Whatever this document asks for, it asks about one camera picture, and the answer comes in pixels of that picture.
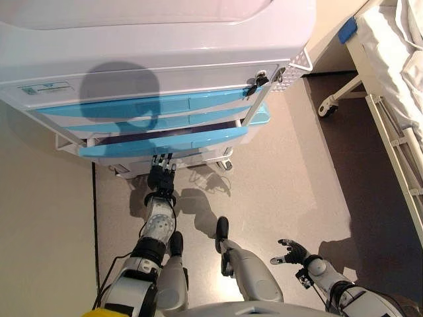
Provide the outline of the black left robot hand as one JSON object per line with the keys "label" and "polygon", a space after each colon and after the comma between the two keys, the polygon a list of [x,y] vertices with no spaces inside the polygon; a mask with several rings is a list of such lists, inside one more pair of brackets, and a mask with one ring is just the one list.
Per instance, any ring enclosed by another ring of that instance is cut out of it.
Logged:
{"label": "black left robot hand", "polygon": [[172,153],[154,155],[147,177],[149,188],[163,197],[170,197],[174,192],[176,164],[171,162],[172,158]]}

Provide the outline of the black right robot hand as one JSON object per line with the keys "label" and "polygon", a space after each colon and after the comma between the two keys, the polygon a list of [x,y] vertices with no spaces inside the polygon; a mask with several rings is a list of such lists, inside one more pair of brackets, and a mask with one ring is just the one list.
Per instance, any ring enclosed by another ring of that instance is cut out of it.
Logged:
{"label": "black right robot hand", "polygon": [[278,244],[286,247],[287,254],[276,256],[270,259],[272,265],[279,264],[304,264],[304,261],[311,255],[306,248],[290,239],[279,239]]}

